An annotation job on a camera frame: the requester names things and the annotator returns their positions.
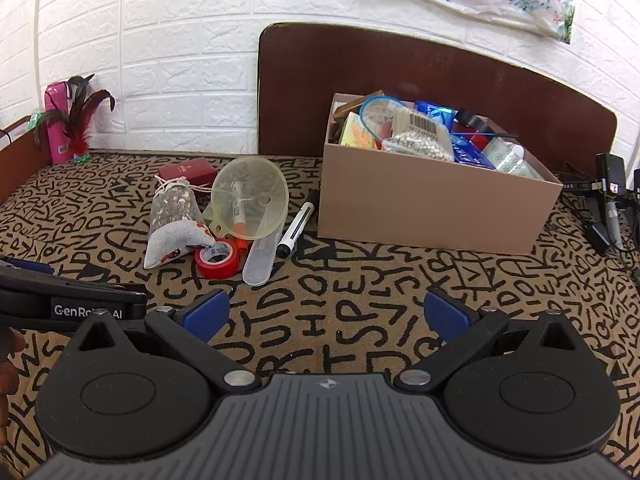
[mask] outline blue package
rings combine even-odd
[[[446,106],[438,106],[427,101],[416,101],[414,110],[421,112],[440,124],[447,127],[447,130],[451,131],[453,128],[453,119],[456,116],[456,111],[453,108]]]
[[[484,154],[465,136],[452,135],[449,137],[451,138],[453,155],[456,157],[456,162],[468,166],[478,166],[479,168],[495,170],[495,166],[490,163]]]

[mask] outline hand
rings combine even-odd
[[[22,352],[26,346],[24,337],[13,328],[11,332],[14,336],[12,352]],[[0,446],[4,446],[7,441],[6,423],[9,417],[9,401],[6,396],[15,394],[19,385],[20,378],[14,364],[9,359],[0,363]]]

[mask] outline blue gripper pad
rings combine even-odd
[[[478,313],[441,289],[431,289],[424,297],[424,320],[445,341],[457,338],[479,318]]]
[[[11,264],[14,267],[20,267],[21,269],[34,270],[35,272],[41,272],[43,274],[52,274],[54,273],[53,267],[48,266],[47,264],[41,264],[38,262],[30,262],[29,260],[19,260],[18,258],[3,258],[8,264]]]
[[[208,343],[229,320],[229,297],[217,288],[175,313],[174,321]]]

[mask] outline cardboard box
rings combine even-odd
[[[545,179],[420,156],[329,144],[331,111],[357,96],[334,95],[329,114],[318,235],[408,247],[528,254],[562,184],[531,153]]]

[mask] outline wall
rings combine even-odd
[[[38,107],[33,50],[35,2],[0,0],[0,127]],[[0,139],[0,148],[7,142],[6,137]]]
[[[97,73],[118,106],[98,112],[95,146],[254,152],[258,35],[282,20],[397,31],[549,75],[615,111],[613,151],[636,165],[640,0],[581,0],[571,45],[418,0],[40,0],[40,87]]]

